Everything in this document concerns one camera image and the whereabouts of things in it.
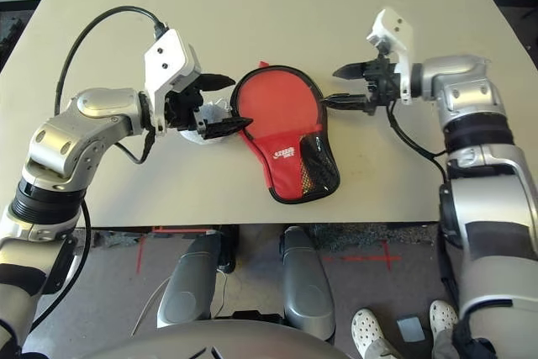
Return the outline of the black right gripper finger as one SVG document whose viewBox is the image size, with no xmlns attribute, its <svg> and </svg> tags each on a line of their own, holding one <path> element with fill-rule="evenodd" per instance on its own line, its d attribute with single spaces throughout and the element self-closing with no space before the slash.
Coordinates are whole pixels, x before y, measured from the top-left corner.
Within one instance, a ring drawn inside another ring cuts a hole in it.
<svg viewBox="0 0 538 359">
<path fill-rule="evenodd" d="M 332 109 L 365 109 L 369 100 L 364 94 L 332 94 L 323 98 L 321 103 Z"/>
<path fill-rule="evenodd" d="M 371 64 L 369 62 L 347 64 L 335 70 L 332 76 L 344 80 L 370 80 L 372 78 Z"/>
</svg>

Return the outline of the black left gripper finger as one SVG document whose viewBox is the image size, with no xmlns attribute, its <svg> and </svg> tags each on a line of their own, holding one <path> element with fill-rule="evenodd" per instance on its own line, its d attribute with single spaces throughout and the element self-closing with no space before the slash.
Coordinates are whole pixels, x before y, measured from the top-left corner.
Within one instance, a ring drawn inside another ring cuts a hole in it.
<svg viewBox="0 0 538 359">
<path fill-rule="evenodd" d="M 237 133 L 253 123 L 245 117 L 228 117 L 218 122 L 206 123 L 201 131 L 204 140 L 217 139 Z"/>
<path fill-rule="evenodd" d="M 197 78 L 197 87 L 201 91 L 219 91 L 234 85 L 234 79 L 222 74 L 203 73 Z"/>
</svg>

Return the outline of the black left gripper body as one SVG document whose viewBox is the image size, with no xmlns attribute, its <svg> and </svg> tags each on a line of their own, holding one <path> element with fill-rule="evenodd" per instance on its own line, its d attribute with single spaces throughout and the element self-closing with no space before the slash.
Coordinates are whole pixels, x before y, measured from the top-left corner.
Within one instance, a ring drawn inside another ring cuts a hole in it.
<svg viewBox="0 0 538 359">
<path fill-rule="evenodd" d="M 195 114 L 202 105 L 203 96 L 197 82 L 189 84 L 181 91 L 172 89 L 166 94 L 166 126 L 178 131 L 196 130 L 198 121 Z"/>
</svg>

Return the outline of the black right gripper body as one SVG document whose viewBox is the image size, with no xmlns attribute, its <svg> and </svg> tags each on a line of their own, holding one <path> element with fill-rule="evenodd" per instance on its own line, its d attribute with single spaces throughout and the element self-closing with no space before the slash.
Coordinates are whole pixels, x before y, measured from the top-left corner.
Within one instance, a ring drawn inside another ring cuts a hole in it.
<svg viewBox="0 0 538 359">
<path fill-rule="evenodd" d="M 366 63 L 364 79 L 369 92 L 366 109 L 368 115 L 374 115 L 379 107 L 387 108 L 400 98 L 400 74 L 395 72 L 395 66 L 382 54 Z"/>
</svg>

